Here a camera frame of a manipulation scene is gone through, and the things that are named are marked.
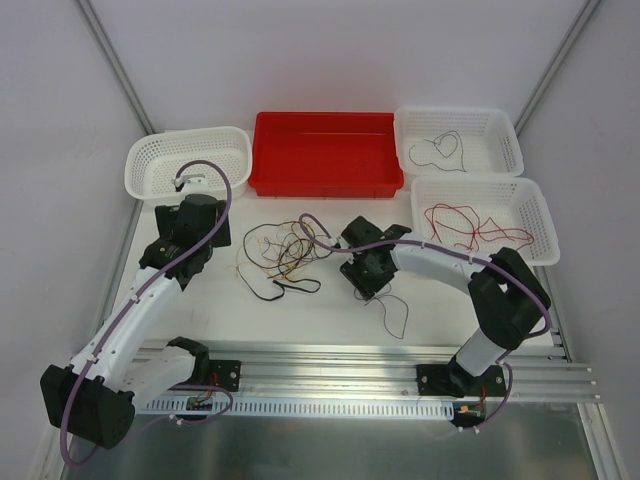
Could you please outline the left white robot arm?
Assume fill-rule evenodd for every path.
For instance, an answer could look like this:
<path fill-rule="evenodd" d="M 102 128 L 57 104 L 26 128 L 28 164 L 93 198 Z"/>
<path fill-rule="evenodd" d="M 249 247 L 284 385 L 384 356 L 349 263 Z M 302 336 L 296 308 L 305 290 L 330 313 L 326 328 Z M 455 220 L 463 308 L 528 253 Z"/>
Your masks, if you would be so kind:
<path fill-rule="evenodd" d="M 127 296 L 67 366 L 51 365 L 40 379 L 49 421 L 62 441 L 74 435 L 112 449 L 150 401 L 177 384 L 199 389 L 208 382 L 208 348 L 185 337 L 169 341 L 140 367 L 131 363 L 215 249 L 230 245 L 228 213 L 227 201 L 205 194 L 156 207 L 158 237 L 145 248 Z"/>

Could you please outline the aluminium mounting rail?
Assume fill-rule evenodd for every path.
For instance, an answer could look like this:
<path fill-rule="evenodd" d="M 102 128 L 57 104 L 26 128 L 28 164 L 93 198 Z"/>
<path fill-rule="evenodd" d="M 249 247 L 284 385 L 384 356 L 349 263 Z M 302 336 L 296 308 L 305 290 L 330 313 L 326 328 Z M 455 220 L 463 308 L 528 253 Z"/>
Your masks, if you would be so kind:
<path fill-rule="evenodd" d="M 445 363 L 456 351 L 435 346 L 206 344 L 213 358 L 242 363 L 240 391 L 245 395 L 326 398 L 415 398 L 416 366 Z M 603 401 L 592 367 L 569 360 L 561 347 L 524 346 L 507 362 L 514 373 L 512 401 Z"/>

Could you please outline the white rectangular basket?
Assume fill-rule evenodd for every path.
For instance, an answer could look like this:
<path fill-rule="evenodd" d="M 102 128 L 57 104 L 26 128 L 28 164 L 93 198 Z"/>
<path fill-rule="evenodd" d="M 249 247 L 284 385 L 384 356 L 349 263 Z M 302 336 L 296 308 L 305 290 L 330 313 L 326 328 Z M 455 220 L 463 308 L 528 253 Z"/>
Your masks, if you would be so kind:
<path fill-rule="evenodd" d="M 499 175 L 420 176 L 411 184 L 413 228 L 470 252 L 516 250 L 530 266 L 560 259 L 556 230 L 539 186 Z"/>
<path fill-rule="evenodd" d="M 399 166 L 409 176 L 524 173 L 514 126 L 501 110 L 401 107 L 393 127 Z"/>

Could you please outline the white oval perforated basket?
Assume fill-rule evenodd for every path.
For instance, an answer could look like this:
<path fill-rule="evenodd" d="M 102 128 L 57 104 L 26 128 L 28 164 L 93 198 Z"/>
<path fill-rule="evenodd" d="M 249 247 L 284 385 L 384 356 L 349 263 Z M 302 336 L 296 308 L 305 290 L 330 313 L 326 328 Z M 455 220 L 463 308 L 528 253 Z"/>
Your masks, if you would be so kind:
<path fill-rule="evenodd" d="M 249 135 L 233 126 L 175 130 L 146 136 L 130 149 L 124 172 L 125 189 L 149 206 L 170 205 L 184 195 L 174 180 L 178 170 L 194 160 L 218 165 L 232 195 L 246 190 L 253 167 Z"/>

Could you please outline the white far rectangular basket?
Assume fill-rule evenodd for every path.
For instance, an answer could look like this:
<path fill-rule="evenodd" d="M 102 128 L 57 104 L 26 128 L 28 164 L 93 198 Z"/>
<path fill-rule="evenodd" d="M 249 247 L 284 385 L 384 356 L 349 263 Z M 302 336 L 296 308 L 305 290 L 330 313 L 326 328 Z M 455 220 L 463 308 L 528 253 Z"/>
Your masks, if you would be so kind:
<path fill-rule="evenodd" d="M 399 166 L 409 176 L 524 173 L 514 126 L 501 110 L 401 107 L 393 127 Z"/>

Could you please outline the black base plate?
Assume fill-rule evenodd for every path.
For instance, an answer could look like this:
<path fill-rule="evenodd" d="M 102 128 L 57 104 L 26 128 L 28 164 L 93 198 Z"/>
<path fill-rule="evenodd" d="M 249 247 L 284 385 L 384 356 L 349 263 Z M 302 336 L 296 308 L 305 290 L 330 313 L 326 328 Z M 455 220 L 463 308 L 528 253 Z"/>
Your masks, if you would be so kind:
<path fill-rule="evenodd" d="M 415 366 L 416 383 L 420 396 L 464 397 L 504 397 L 506 380 L 500 366 L 490 366 L 479 377 L 463 372 L 462 381 L 454 381 L 445 364 L 418 364 Z"/>
<path fill-rule="evenodd" d="M 240 386 L 242 362 L 239 360 L 214 360 L 201 363 L 187 385 L 217 386 L 229 392 L 237 392 Z"/>

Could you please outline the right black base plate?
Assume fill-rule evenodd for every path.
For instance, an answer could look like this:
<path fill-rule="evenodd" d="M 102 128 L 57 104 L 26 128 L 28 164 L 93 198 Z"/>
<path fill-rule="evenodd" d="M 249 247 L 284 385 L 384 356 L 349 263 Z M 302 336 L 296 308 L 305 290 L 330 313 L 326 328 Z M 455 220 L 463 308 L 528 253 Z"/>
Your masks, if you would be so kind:
<path fill-rule="evenodd" d="M 463 372 L 462 381 L 454 381 L 445 364 L 418 364 L 415 366 L 416 383 L 420 396 L 464 397 L 504 397 L 506 380 L 500 366 L 490 366 L 479 377 Z"/>

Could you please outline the white near rectangular basket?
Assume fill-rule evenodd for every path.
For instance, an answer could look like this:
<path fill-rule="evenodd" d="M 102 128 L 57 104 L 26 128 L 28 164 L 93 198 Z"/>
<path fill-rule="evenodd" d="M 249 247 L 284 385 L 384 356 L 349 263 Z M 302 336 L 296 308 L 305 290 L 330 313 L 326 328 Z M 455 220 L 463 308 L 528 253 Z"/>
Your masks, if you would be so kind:
<path fill-rule="evenodd" d="M 413 228 L 470 252 L 516 250 L 530 266 L 560 259 L 556 230 L 539 186 L 499 175 L 420 176 L 411 184 Z"/>

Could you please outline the red plastic bin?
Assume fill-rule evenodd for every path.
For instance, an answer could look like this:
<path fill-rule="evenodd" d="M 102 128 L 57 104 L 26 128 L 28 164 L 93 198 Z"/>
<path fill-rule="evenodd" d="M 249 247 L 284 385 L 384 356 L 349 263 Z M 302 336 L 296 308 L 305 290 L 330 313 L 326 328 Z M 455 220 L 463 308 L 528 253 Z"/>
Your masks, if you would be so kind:
<path fill-rule="evenodd" d="M 263 197 L 392 198 L 404 185 L 391 113 L 260 112 L 249 185 Z"/>

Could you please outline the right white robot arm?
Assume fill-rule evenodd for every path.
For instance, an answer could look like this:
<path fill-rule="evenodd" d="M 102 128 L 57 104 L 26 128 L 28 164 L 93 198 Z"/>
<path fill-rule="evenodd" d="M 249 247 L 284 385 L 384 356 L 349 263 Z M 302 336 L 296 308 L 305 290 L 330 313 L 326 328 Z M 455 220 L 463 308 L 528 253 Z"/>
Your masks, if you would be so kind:
<path fill-rule="evenodd" d="M 478 327 L 451 360 L 427 375 L 427 386 L 462 398 L 480 388 L 496 361 L 516 350 L 548 313 L 550 298 L 514 249 L 472 255 L 420 238 L 393 224 L 383 231 L 359 216 L 341 233 L 352 258 L 340 272 L 363 299 L 376 296 L 396 273 L 424 276 L 471 299 Z"/>

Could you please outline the aluminium frame post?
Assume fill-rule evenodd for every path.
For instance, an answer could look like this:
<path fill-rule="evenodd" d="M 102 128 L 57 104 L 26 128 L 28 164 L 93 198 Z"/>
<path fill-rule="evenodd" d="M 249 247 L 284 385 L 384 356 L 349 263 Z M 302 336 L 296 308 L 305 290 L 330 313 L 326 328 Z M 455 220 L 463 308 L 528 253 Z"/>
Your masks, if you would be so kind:
<path fill-rule="evenodd" d="M 156 134 L 157 129 L 153 125 L 93 2 L 74 0 L 73 4 L 81 15 L 141 130 L 146 135 Z"/>
<path fill-rule="evenodd" d="M 554 79 L 568 60 L 572 50 L 588 28 L 594 15 L 602 4 L 602 0 L 586 0 L 582 2 L 578 13 L 569 25 L 569 28 L 555 49 L 547 66 L 544 68 L 514 124 L 514 130 L 518 137 L 523 134 L 526 126 L 543 101 L 545 94 L 551 87 Z"/>

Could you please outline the left aluminium frame post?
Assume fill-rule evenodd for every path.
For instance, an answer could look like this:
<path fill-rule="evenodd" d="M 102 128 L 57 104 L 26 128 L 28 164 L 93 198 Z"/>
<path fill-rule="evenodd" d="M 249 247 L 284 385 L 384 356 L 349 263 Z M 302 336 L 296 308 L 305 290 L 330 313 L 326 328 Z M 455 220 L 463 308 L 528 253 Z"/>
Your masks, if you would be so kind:
<path fill-rule="evenodd" d="M 81 15 L 141 130 L 146 135 L 156 134 L 157 129 L 153 125 L 93 2 L 74 0 L 73 4 Z"/>

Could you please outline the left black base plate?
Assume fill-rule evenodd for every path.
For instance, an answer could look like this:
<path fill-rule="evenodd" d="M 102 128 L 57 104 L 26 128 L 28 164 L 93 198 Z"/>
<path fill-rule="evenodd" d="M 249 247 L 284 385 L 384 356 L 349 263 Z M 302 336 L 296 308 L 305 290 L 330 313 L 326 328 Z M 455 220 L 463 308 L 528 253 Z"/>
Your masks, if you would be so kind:
<path fill-rule="evenodd" d="M 240 386 L 242 362 L 239 360 L 214 360 L 201 363 L 187 385 L 217 386 L 229 392 L 237 392 Z"/>

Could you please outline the right aluminium frame post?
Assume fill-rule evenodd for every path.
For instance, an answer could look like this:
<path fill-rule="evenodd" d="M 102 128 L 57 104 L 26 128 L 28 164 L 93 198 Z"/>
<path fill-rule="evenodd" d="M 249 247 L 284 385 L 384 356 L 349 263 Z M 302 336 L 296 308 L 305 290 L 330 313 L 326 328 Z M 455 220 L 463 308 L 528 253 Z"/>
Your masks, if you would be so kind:
<path fill-rule="evenodd" d="M 569 25 L 569 28 L 555 49 L 547 66 L 544 68 L 514 124 L 514 130 L 518 137 L 523 134 L 526 126 L 543 101 L 545 94 L 551 87 L 554 79 L 568 60 L 572 50 L 588 28 L 594 15 L 602 4 L 602 0 L 586 0 L 582 2 L 578 13 Z"/>

